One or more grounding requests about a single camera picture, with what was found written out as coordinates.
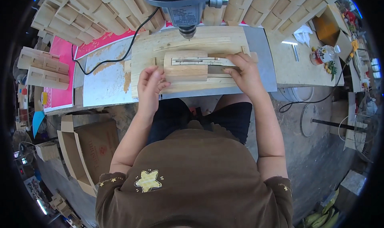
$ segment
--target drill press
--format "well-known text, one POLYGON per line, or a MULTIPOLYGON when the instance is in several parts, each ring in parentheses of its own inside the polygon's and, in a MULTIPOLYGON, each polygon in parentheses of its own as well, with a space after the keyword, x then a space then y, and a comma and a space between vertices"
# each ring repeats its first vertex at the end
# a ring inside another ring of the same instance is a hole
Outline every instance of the drill press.
POLYGON ((214 8, 228 5, 228 0, 146 0, 146 2, 162 7, 163 12, 169 14, 173 26, 178 27, 180 34, 186 39, 194 36, 205 5, 214 8))

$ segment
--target black shorts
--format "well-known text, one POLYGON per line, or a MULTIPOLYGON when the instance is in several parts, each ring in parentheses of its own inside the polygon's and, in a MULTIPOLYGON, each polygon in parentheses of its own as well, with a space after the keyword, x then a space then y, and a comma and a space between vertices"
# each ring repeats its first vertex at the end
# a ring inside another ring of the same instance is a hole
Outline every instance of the black shorts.
POLYGON ((209 115, 193 115, 184 101, 179 98, 159 101, 159 109, 155 113, 148 144, 164 140, 175 130, 187 128, 191 120, 198 120, 205 130, 211 130, 211 123, 219 124, 245 144, 251 118, 252 104, 249 102, 235 103, 214 111, 209 115))

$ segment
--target white bucket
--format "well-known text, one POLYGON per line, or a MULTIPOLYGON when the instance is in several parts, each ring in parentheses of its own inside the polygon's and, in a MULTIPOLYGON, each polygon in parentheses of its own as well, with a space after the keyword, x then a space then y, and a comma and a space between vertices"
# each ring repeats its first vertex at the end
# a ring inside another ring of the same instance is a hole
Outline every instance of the white bucket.
POLYGON ((279 88, 277 91, 271 92, 271 95, 278 101, 310 101, 313 91, 314 87, 279 88))

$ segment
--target drill press label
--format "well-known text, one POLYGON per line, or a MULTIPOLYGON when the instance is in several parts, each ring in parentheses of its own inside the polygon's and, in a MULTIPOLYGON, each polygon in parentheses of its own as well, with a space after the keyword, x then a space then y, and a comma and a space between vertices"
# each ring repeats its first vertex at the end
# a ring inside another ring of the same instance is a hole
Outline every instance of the drill press label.
POLYGON ((171 7, 173 25, 176 27, 197 25, 197 6, 171 7))

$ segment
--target hand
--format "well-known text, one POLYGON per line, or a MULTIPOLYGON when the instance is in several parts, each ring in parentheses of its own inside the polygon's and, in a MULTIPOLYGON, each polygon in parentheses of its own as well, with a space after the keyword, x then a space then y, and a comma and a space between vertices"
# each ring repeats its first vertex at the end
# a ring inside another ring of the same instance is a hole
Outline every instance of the hand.
POLYGON ((256 98, 260 89, 264 90, 256 63, 248 54, 242 52, 228 54, 226 58, 239 67, 241 72, 234 68, 225 68, 224 72, 232 76, 240 90, 251 100, 256 98))
POLYGON ((170 86, 170 82, 162 82, 163 79, 165 79, 164 70, 158 69, 158 66, 147 67, 140 73, 137 84, 139 94, 137 114, 141 117, 153 119, 159 108, 160 91, 170 86))

